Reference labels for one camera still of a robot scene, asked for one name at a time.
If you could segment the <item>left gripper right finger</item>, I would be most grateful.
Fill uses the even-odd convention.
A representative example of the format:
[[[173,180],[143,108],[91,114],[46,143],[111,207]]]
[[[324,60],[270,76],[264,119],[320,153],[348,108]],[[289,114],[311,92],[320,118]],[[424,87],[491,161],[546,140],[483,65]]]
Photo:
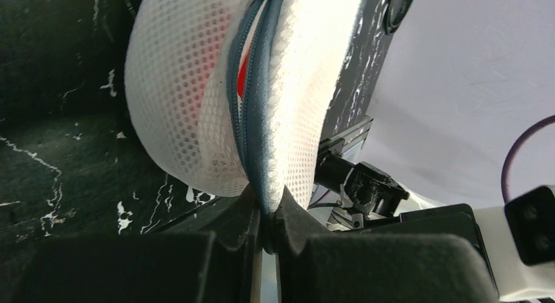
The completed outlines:
[[[274,218],[280,302],[497,302],[467,205],[332,232],[283,193]]]

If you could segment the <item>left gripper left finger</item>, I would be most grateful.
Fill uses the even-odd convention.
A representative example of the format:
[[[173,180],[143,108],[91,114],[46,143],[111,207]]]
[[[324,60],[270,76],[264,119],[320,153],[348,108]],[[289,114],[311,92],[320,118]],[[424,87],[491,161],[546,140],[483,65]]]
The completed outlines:
[[[260,211],[251,187],[196,231],[44,243],[12,302],[251,302],[260,293]]]

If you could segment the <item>red bra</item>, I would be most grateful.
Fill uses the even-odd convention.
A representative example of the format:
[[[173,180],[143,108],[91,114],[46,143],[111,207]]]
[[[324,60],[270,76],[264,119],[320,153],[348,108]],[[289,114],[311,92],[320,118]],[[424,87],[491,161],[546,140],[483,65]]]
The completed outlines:
[[[242,56],[242,60],[241,60],[241,64],[240,64],[240,68],[237,76],[236,90],[237,90],[238,97],[241,99],[243,98],[244,90],[245,90],[245,80],[246,80],[247,66],[249,61],[249,53],[250,53],[250,48],[247,48],[247,50]]]

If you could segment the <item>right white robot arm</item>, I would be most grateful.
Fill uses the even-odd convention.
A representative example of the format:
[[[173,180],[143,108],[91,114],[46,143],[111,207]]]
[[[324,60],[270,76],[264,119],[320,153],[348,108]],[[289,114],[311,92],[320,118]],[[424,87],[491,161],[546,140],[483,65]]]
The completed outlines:
[[[338,195],[336,224],[356,233],[449,234],[484,261],[503,302],[554,301],[554,187],[542,185],[505,205],[437,205],[382,170],[320,151],[315,182]]]

